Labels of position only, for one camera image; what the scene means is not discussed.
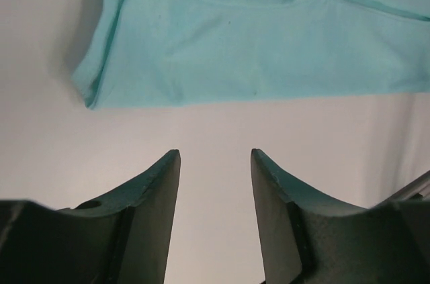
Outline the teal t shirt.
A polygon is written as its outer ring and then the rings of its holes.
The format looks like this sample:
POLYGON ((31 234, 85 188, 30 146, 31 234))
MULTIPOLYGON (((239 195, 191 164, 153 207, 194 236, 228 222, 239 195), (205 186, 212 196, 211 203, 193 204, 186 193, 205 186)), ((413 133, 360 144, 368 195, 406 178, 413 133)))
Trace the teal t shirt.
POLYGON ((103 0, 90 109, 429 91, 429 0, 103 0))

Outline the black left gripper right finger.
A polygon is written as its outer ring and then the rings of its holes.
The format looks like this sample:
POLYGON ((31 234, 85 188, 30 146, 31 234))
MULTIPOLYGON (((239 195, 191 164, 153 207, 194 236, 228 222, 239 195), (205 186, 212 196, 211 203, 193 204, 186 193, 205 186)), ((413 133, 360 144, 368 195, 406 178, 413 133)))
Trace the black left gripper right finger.
POLYGON ((266 283, 428 283, 429 175, 362 208, 251 153, 266 283))

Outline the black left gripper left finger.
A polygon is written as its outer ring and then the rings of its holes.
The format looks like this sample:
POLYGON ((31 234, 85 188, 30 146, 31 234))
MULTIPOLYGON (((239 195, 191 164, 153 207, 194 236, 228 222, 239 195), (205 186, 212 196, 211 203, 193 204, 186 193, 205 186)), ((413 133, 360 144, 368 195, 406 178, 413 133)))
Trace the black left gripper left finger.
POLYGON ((148 170, 76 208, 1 202, 2 283, 162 283, 181 157, 170 150, 148 170))

